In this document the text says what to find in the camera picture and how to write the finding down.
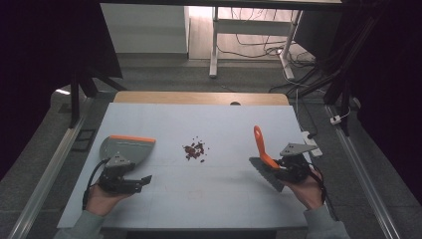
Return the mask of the orange handled grey brush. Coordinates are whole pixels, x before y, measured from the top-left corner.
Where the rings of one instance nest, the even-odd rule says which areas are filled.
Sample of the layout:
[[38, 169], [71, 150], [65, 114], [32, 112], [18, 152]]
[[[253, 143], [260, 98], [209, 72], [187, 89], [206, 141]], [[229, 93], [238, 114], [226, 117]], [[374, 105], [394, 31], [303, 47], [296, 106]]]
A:
[[284, 184], [276, 177], [276, 173], [281, 170], [280, 166], [266, 153], [263, 134], [261, 129], [255, 125], [253, 128], [254, 138], [258, 149], [259, 156], [251, 157], [251, 164], [257, 171], [275, 188], [276, 191], [282, 192]]

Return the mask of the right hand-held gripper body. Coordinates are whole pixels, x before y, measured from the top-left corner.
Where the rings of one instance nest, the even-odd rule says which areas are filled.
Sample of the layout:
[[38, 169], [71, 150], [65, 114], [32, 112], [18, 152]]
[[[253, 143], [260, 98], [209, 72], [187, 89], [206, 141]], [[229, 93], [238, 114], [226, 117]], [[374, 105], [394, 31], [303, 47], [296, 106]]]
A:
[[289, 143], [281, 152], [281, 160], [285, 163], [286, 170], [280, 170], [277, 178], [289, 183], [300, 183], [310, 174], [310, 164], [304, 153], [316, 149], [314, 145]]

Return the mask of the aluminium rail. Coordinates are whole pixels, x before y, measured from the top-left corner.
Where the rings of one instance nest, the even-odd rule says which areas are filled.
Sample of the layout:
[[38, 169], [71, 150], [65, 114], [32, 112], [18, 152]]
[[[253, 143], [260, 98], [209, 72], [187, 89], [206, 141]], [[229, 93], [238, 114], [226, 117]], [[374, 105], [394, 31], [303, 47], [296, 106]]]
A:
[[82, 102], [80, 118], [72, 128], [67, 129], [7, 239], [26, 239], [88, 116], [93, 102], [93, 98], [86, 98]]
[[330, 119], [333, 118], [335, 110], [330, 106], [324, 106], [325, 114], [328, 116], [328, 124], [334, 129], [341, 146], [346, 154], [346, 157], [357, 177], [357, 180], [366, 196], [366, 199], [373, 210], [373, 213], [380, 225], [385, 239], [402, 239], [398, 227], [396, 226], [387, 206], [381, 198], [378, 190], [371, 180], [369, 172], [363, 164], [361, 157], [351, 140], [341, 129], [339, 124], [332, 124]]

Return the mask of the black stand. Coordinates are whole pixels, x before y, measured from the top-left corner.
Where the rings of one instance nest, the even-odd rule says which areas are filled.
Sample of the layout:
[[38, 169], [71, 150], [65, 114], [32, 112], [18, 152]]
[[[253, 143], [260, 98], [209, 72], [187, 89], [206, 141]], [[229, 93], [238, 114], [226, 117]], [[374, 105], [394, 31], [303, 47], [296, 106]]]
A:
[[306, 11], [301, 15], [299, 26], [303, 29], [302, 42], [308, 43], [310, 47], [324, 49], [324, 54], [316, 55], [316, 65], [304, 79], [308, 79], [315, 71], [322, 71], [322, 75], [312, 84], [303, 86], [304, 90], [298, 92], [298, 98], [328, 85], [323, 102], [334, 105], [341, 97], [338, 125], [346, 136], [349, 136], [347, 116], [351, 95], [351, 67], [361, 63], [356, 57], [362, 51], [378, 19], [374, 13]]
[[76, 70], [70, 83], [72, 113], [70, 128], [75, 128], [77, 122], [81, 118], [80, 91], [83, 91], [87, 98], [95, 98], [100, 92], [94, 82], [94, 79], [100, 80], [118, 92], [126, 91], [124, 86], [92, 67], [86, 67], [83, 70]]

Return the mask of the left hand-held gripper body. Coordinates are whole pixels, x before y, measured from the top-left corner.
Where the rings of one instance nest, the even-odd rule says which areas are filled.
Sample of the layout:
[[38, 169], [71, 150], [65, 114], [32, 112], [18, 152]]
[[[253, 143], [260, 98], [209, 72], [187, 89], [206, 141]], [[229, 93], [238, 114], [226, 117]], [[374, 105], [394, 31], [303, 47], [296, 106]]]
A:
[[142, 179], [125, 179], [127, 172], [134, 170], [135, 163], [117, 153], [105, 164], [105, 168], [99, 179], [99, 187], [111, 194], [134, 194], [139, 193], [142, 187], [148, 185], [151, 175]]

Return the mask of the person's right hand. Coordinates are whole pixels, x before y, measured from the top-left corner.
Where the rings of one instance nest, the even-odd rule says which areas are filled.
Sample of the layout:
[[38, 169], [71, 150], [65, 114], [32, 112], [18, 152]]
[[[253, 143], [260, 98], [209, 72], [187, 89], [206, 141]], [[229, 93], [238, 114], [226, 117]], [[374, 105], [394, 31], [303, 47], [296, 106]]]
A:
[[321, 179], [321, 176], [313, 169], [312, 175], [309, 175], [303, 182], [285, 183], [307, 210], [314, 210], [323, 206], [322, 190], [316, 178]]

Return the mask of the grey dustpan with orange edge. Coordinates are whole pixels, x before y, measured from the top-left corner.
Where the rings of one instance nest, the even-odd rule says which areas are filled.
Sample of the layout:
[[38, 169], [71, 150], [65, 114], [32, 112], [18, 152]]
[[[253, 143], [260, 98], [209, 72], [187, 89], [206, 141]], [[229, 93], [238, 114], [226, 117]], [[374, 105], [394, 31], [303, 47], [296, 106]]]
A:
[[110, 135], [101, 144], [101, 159], [108, 166], [136, 166], [151, 154], [155, 139], [130, 135]]

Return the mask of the white metal desk frame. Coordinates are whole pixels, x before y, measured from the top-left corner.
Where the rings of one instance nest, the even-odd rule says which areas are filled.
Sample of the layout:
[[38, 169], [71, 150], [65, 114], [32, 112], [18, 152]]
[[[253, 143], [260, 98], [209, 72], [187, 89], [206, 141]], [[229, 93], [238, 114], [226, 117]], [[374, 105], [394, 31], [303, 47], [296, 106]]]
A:
[[293, 10], [293, 16], [289, 22], [266, 21], [266, 20], [240, 20], [219, 18], [219, 8], [212, 8], [212, 48], [210, 54], [209, 77], [217, 77], [218, 49], [217, 42], [220, 34], [241, 35], [267, 35], [286, 37], [286, 45], [277, 54], [282, 64], [283, 72], [287, 80], [295, 78], [288, 60], [290, 47], [302, 15], [301, 10]]

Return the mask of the black curtain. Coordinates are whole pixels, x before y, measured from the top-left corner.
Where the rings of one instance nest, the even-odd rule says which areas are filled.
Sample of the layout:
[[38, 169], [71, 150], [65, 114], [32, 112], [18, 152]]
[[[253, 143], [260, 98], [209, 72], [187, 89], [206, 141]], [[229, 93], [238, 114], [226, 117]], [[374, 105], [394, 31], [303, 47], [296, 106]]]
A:
[[346, 12], [341, 37], [380, 15], [346, 74], [357, 117], [422, 204], [422, 0], [352, 1], [378, 7]]
[[0, 179], [78, 73], [122, 76], [100, 0], [0, 0]]

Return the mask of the wooden table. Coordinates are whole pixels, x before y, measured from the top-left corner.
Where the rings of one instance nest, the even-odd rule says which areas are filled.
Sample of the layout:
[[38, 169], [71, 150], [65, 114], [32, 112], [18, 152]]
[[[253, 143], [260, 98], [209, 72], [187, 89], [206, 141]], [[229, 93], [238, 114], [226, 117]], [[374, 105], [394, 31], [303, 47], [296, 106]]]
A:
[[195, 93], [195, 92], [118, 92], [115, 103], [128, 104], [175, 104], [175, 105], [234, 105], [240, 106], [287, 106], [283, 94], [262, 93]]

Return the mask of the white cabinet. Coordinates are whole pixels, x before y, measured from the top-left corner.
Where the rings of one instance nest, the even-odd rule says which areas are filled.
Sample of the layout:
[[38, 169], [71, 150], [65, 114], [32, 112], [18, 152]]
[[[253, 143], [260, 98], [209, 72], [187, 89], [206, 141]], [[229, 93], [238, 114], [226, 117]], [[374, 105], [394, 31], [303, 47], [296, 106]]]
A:
[[118, 53], [188, 53], [187, 7], [108, 3], [101, 7]]

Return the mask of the black rectangular frame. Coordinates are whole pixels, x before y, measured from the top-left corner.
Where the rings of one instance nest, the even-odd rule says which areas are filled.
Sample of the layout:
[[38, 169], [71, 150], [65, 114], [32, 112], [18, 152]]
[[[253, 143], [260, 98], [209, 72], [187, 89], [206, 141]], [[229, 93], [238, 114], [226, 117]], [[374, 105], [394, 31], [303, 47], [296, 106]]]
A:
[[73, 143], [72, 151], [87, 152], [91, 149], [97, 131], [95, 129], [81, 129]]

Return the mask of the person's left hand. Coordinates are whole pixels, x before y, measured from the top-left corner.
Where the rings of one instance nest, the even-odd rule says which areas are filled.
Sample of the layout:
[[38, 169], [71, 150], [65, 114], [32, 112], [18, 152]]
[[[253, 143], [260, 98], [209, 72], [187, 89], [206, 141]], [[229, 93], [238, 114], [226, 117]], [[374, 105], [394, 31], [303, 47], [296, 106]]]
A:
[[86, 210], [90, 213], [105, 217], [122, 200], [130, 197], [130, 194], [111, 194], [103, 191], [98, 185], [90, 189]]

